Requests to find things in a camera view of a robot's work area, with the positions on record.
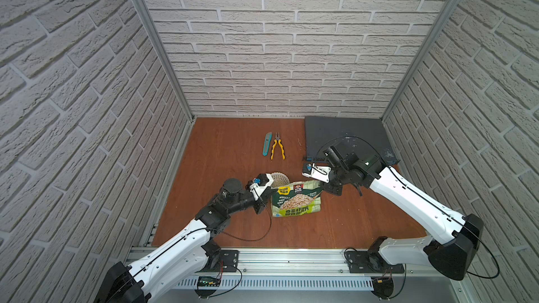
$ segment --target blue utility knife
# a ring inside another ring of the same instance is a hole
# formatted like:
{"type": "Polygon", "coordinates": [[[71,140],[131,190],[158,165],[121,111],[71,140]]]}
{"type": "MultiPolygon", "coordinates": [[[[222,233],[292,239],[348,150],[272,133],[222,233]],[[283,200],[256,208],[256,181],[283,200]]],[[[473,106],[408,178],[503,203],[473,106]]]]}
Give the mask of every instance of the blue utility knife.
{"type": "Polygon", "coordinates": [[[271,143],[271,132],[266,133],[266,138],[264,139],[264,151],[262,151],[263,156],[268,155],[268,151],[270,150],[270,143],[271,143]]]}

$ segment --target wire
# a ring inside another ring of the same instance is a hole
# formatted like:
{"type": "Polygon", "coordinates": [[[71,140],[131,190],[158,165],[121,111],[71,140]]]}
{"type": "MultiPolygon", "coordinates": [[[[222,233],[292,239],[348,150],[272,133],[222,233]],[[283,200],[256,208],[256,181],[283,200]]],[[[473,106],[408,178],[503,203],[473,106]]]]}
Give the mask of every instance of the wire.
{"type": "Polygon", "coordinates": [[[393,268],[389,267],[389,277],[383,281],[389,281],[393,279],[393,268]]]}
{"type": "Polygon", "coordinates": [[[373,149],[374,152],[376,152],[376,154],[377,154],[378,156],[380,156],[380,159],[382,160],[382,162],[385,163],[384,159],[382,158],[382,155],[381,155],[381,154],[374,148],[374,146],[370,145],[369,142],[367,142],[366,140],[364,140],[363,138],[358,137],[358,136],[340,136],[340,137],[335,137],[335,138],[333,138],[333,139],[330,139],[330,140],[328,140],[327,142],[325,142],[324,145],[322,145],[322,146],[320,147],[320,149],[318,149],[318,151],[316,152],[315,157],[318,156],[318,154],[320,153],[320,150],[323,149],[324,146],[326,146],[328,143],[331,143],[332,141],[334,141],[334,140],[336,140],[336,139],[341,139],[341,138],[355,138],[355,139],[362,140],[363,142],[365,142],[365,144],[367,144],[368,146],[370,146],[371,149],[373,149]]]}
{"type": "Polygon", "coordinates": [[[136,277],[138,274],[140,274],[140,272],[142,272],[143,270],[145,270],[147,266],[151,265],[156,259],[158,259],[159,256],[161,256],[161,255],[163,255],[164,253],[166,253],[169,249],[171,249],[172,247],[174,247],[178,242],[180,242],[181,240],[185,240],[185,239],[188,237],[188,235],[190,235],[190,234],[192,234],[192,233],[194,233],[194,232],[196,232],[196,231],[203,230],[203,229],[212,230],[212,231],[216,231],[216,232],[223,233],[223,234],[228,235],[228,236],[230,236],[230,237],[232,237],[232,238],[235,238],[235,239],[238,239],[238,240],[241,240],[241,241],[247,241],[247,242],[256,242],[256,241],[260,241],[261,239],[265,238],[265,237],[269,234],[269,232],[270,232],[270,230],[271,230],[271,226],[272,226],[272,215],[271,215],[271,213],[270,213],[270,210],[269,210],[268,207],[266,206],[266,204],[265,204],[265,203],[262,203],[262,205],[264,205],[264,207],[266,208],[266,211],[268,212],[268,215],[269,215],[269,217],[270,217],[270,218],[269,218],[269,219],[270,219],[270,220],[269,220],[269,221],[270,221],[270,222],[269,222],[270,224],[269,224],[269,227],[268,227],[268,230],[267,230],[266,234],[264,234],[261,238],[254,239],[254,240],[243,239],[243,238],[234,236],[234,235],[232,235],[232,234],[229,234],[229,233],[227,233],[227,232],[223,232],[222,230],[218,230],[218,229],[215,229],[215,228],[208,228],[208,227],[202,227],[202,228],[197,228],[197,229],[195,229],[195,230],[192,230],[191,232],[189,232],[189,233],[187,233],[186,235],[184,235],[183,238],[178,239],[176,242],[174,242],[172,245],[170,245],[168,248],[166,248],[164,251],[162,251],[162,252],[161,252],[159,255],[157,255],[154,259],[152,259],[152,260],[151,260],[145,267],[141,268],[137,273],[135,273],[135,274],[131,277],[131,280],[125,282],[125,283],[123,284],[123,286],[121,286],[118,290],[116,290],[116,291],[114,292],[114,294],[112,294],[111,297],[110,297],[105,303],[110,303],[110,301],[112,300],[112,297],[114,297],[114,295],[116,295],[117,293],[119,293],[120,290],[122,290],[128,283],[130,283],[132,280],[134,280],[135,277],[136,277]]]}
{"type": "Polygon", "coordinates": [[[403,279],[403,285],[401,286],[401,290],[399,290],[398,293],[396,293],[395,295],[391,296],[391,297],[388,297],[387,299],[392,299],[392,298],[395,298],[397,296],[399,296],[399,294],[401,293],[401,291],[404,289],[404,284],[406,283],[406,264],[404,264],[404,279],[403,279]]]}
{"type": "Polygon", "coordinates": [[[428,199],[426,199],[425,197],[423,197],[421,194],[417,193],[416,191],[414,191],[413,189],[411,189],[410,187],[408,187],[408,185],[406,185],[405,183],[402,182],[402,180],[397,177],[395,175],[395,173],[393,172],[393,170],[391,168],[389,168],[389,171],[391,172],[391,174],[403,185],[405,186],[407,189],[409,189],[410,191],[414,192],[417,196],[419,196],[421,199],[427,201],[430,205],[434,206],[436,209],[438,209],[442,214],[446,215],[448,218],[450,218],[452,221],[456,222],[457,224],[461,225],[463,228],[465,228],[468,232],[470,232],[482,245],[483,247],[485,247],[485,249],[487,250],[487,252],[490,254],[490,256],[492,256],[492,259],[494,260],[494,264],[496,265],[496,274],[493,275],[493,276],[483,276],[483,275],[478,275],[476,273],[472,273],[472,272],[469,272],[469,271],[466,271],[468,274],[470,275],[474,275],[474,276],[477,276],[477,277],[480,277],[480,278],[484,278],[484,279],[495,279],[496,277],[498,277],[500,275],[500,265],[498,264],[498,261],[496,260],[496,258],[494,257],[494,254],[490,251],[490,249],[487,247],[487,245],[485,245],[485,243],[479,238],[479,236],[477,236],[474,232],[472,232],[468,227],[464,226],[463,224],[461,224],[459,221],[455,220],[451,215],[449,215],[448,213],[446,213],[444,210],[442,210],[440,207],[436,206],[435,204],[433,204],[431,201],[429,201],[428,199]]]}
{"type": "MultiPolygon", "coordinates": [[[[357,249],[355,249],[355,248],[353,248],[353,247],[346,248],[346,249],[344,250],[344,252],[343,252],[343,254],[344,254],[344,259],[345,259],[345,260],[348,260],[348,258],[346,257],[346,251],[349,250],[349,249],[352,249],[352,250],[354,250],[354,252],[359,253],[359,252],[357,251],[357,249]]],[[[356,265],[356,266],[360,266],[359,263],[355,263],[355,262],[350,262],[350,264],[354,264],[354,265],[356,265]]]]}
{"type": "Polygon", "coordinates": [[[206,296],[206,297],[201,296],[202,298],[212,298],[212,297],[221,296],[221,295],[224,295],[224,294],[226,294],[226,293],[228,293],[228,292],[231,292],[232,290],[236,289],[236,287],[239,286],[239,284],[241,283],[241,280],[243,280],[243,273],[242,273],[241,270],[239,270],[236,266],[234,266],[234,265],[230,265],[230,266],[233,267],[233,268],[235,268],[237,271],[239,271],[239,274],[240,274],[241,277],[239,278],[238,283],[236,283],[236,285],[235,285],[232,289],[229,289],[229,290],[227,290],[227,291],[225,291],[225,292],[222,292],[222,293],[217,294],[217,295],[206,296]]]}
{"type": "Polygon", "coordinates": [[[328,175],[328,173],[326,171],[323,171],[323,170],[320,170],[318,167],[316,167],[314,164],[313,164],[313,169],[318,171],[320,174],[322,175],[328,175]]]}
{"type": "Polygon", "coordinates": [[[221,260],[221,262],[219,263],[218,266],[215,266],[210,270],[213,270],[213,269],[215,269],[217,267],[219,267],[219,273],[217,273],[217,276],[215,276],[215,282],[216,282],[216,285],[219,286],[219,285],[221,285],[221,280],[223,279],[223,260],[221,260]]]}
{"type": "Polygon", "coordinates": [[[374,280],[379,280],[379,279],[381,279],[381,278],[384,278],[386,274],[387,274],[387,268],[385,269],[384,274],[383,274],[382,276],[377,277],[377,278],[375,278],[374,280]]]}
{"type": "Polygon", "coordinates": [[[358,136],[340,136],[340,137],[336,137],[336,138],[333,138],[329,141],[327,141],[324,145],[322,145],[320,147],[320,149],[318,149],[318,151],[316,152],[316,156],[318,156],[318,154],[320,153],[320,150],[322,148],[324,148],[325,145],[327,145],[328,143],[336,140],[336,139],[340,139],[340,138],[356,138],[356,139],[360,139],[361,141],[365,142],[368,146],[370,146],[374,152],[376,152],[376,154],[380,157],[380,160],[382,161],[382,163],[384,165],[386,165],[389,169],[389,171],[391,172],[391,174],[395,177],[395,179],[397,179],[403,186],[405,186],[407,189],[409,189],[410,191],[414,192],[417,196],[419,196],[420,198],[422,198],[423,200],[427,201],[430,205],[432,205],[433,207],[435,207],[436,209],[438,209],[442,214],[446,215],[448,218],[450,218],[452,221],[455,221],[457,224],[461,225],[463,228],[465,228],[468,232],[470,232],[482,245],[483,247],[485,247],[485,249],[487,250],[487,252],[490,254],[490,256],[492,256],[492,259],[494,260],[494,264],[496,265],[496,274],[494,276],[482,276],[482,275],[478,275],[476,273],[472,273],[472,272],[469,272],[469,271],[466,271],[468,274],[470,275],[474,275],[474,276],[477,276],[479,278],[484,278],[484,279],[495,279],[496,277],[498,277],[500,275],[500,265],[498,264],[498,261],[496,260],[496,258],[494,257],[494,254],[490,251],[490,249],[487,247],[487,245],[485,245],[485,243],[479,238],[479,236],[477,236],[474,232],[472,232],[468,227],[464,226],[463,224],[461,224],[460,222],[458,222],[457,220],[455,220],[451,215],[449,215],[448,213],[446,213],[445,211],[443,211],[440,207],[436,206],[435,204],[433,204],[431,201],[427,200],[425,197],[423,197],[421,194],[417,193],[416,191],[414,191],[413,189],[409,188],[408,185],[406,185],[405,183],[402,182],[402,180],[400,178],[398,178],[395,173],[393,172],[392,168],[390,167],[390,165],[382,158],[382,155],[374,148],[374,146],[372,146],[369,142],[367,142],[366,140],[364,140],[363,138],[361,137],[358,137],[358,136]]]}

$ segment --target pliers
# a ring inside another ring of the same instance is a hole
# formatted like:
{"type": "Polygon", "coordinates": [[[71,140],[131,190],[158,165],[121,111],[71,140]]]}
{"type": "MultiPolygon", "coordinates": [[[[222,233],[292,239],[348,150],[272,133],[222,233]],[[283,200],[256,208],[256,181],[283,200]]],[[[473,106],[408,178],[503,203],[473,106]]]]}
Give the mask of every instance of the pliers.
{"type": "Polygon", "coordinates": [[[284,160],[285,159],[285,149],[282,147],[281,136],[279,136],[279,133],[275,134],[275,139],[273,140],[273,146],[271,148],[271,160],[273,160],[273,150],[275,150],[275,145],[277,145],[277,142],[279,142],[279,146],[281,147],[282,158],[284,160]]]}

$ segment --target metal profile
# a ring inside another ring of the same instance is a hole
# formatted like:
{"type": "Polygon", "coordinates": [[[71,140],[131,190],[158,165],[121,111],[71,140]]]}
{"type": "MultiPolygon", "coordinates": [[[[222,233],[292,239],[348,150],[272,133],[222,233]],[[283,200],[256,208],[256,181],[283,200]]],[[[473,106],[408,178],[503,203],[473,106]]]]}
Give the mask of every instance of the metal profile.
{"type": "MultiPolygon", "coordinates": [[[[156,247],[132,247],[126,264],[145,257],[156,247]]],[[[234,248],[239,251],[238,269],[249,276],[294,276],[294,277],[346,277],[354,279],[361,276],[382,276],[383,273],[352,274],[344,259],[344,249],[310,248],[234,248]]],[[[403,277],[404,274],[393,274],[403,277]]],[[[407,277],[443,277],[431,266],[407,265],[407,277]]]]}
{"type": "Polygon", "coordinates": [[[168,196],[172,190],[172,183],[174,182],[174,178],[176,178],[176,173],[179,169],[179,164],[182,161],[185,148],[187,148],[187,143],[189,141],[191,131],[193,130],[193,126],[194,123],[185,122],[182,135],[179,138],[178,148],[170,161],[169,169],[166,172],[165,180],[163,181],[163,185],[161,186],[161,190],[159,190],[157,200],[155,201],[152,212],[150,213],[150,218],[146,223],[141,239],[138,241],[139,246],[147,245],[148,242],[150,242],[149,238],[151,237],[154,226],[156,226],[156,224],[159,222],[161,214],[163,214],[163,211],[165,210],[166,201],[168,200],[168,196]]]}
{"type": "MultiPolygon", "coordinates": [[[[391,144],[391,147],[398,148],[397,143],[395,142],[395,138],[393,138],[393,135],[391,134],[391,131],[388,129],[387,122],[383,123],[385,132],[387,134],[387,138],[389,139],[389,143],[391,144]]],[[[414,178],[412,178],[412,175],[410,174],[410,170],[408,169],[408,166],[406,166],[406,162],[404,159],[402,159],[401,152],[395,150],[395,157],[399,160],[399,169],[401,169],[401,175],[406,178],[406,180],[414,181],[414,178]]]]}
{"type": "Polygon", "coordinates": [[[131,1],[133,2],[133,6],[135,7],[135,10],[137,11],[138,16],[140,17],[140,21],[142,22],[142,25],[144,26],[146,32],[148,33],[148,38],[150,39],[150,42],[154,46],[155,54],[157,54],[159,61],[163,65],[165,74],[167,78],[169,78],[170,84],[172,84],[172,90],[174,90],[174,93],[176,94],[176,97],[179,100],[179,104],[182,106],[182,109],[185,112],[185,115],[187,116],[188,122],[192,123],[193,114],[191,112],[191,108],[189,107],[189,104],[187,103],[187,100],[185,99],[185,95],[183,94],[182,87],[179,85],[178,78],[176,77],[174,68],[172,68],[172,64],[170,63],[170,59],[168,57],[168,54],[166,53],[165,46],[163,45],[163,41],[161,40],[161,37],[159,37],[159,33],[157,32],[157,28],[155,27],[154,20],[152,19],[152,16],[150,15],[148,6],[146,6],[145,0],[131,0],[131,1]]]}
{"type": "Polygon", "coordinates": [[[442,6],[440,10],[440,14],[436,17],[434,23],[432,24],[431,28],[428,30],[428,33],[426,37],[423,39],[423,42],[421,46],[419,47],[419,50],[415,54],[414,59],[412,60],[412,63],[408,67],[408,70],[404,74],[404,77],[397,87],[397,90],[393,94],[393,97],[391,98],[389,104],[387,105],[387,108],[384,110],[384,113],[382,114],[382,121],[386,121],[393,109],[395,108],[397,102],[401,98],[401,95],[404,92],[404,89],[408,86],[408,82],[412,79],[412,77],[415,74],[415,71],[419,68],[419,65],[423,61],[423,58],[428,54],[430,51],[432,45],[435,43],[436,39],[440,35],[441,31],[447,24],[449,17],[453,14],[453,11],[456,8],[456,5],[460,0],[446,0],[444,5],[442,6]]]}
{"type": "Polygon", "coordinates": [[[451,280],[451,286],[460,303],[479,303],[481,301],[469,276],[466,276],[462,281],[451,280]]]}
{"type": "MultiPolygon", "coordinates": [[[[224,273],[218,290],[302,290],[302,291],[373,291],[373,281],[365,276],[257,276],[239,273],[224,273]]],[[[197,287],[198,276],[192,275],[178,283],[173,289],[205,289],[197,287]]]]}

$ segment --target brick wall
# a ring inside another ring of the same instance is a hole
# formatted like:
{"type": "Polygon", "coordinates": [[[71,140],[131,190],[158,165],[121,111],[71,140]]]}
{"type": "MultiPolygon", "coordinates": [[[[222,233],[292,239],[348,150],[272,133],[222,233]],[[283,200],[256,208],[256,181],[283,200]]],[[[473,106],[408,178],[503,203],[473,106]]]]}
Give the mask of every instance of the brick wall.
{"type": "Polygon", "coordinates": [[[185,116],[130,0],[0,0],[0,302],[87,302],[185,116]]]}
{"type": "Polygon", "coordinates": [[[194,114],[381,116],[444,0],[146,0],[194,114]]]}
{"type": "Polygon", "coordinates": [[[484,302],[539,295],[538,3],[462,0],[386,122],[413,182],[484,220],[484,302]]]}

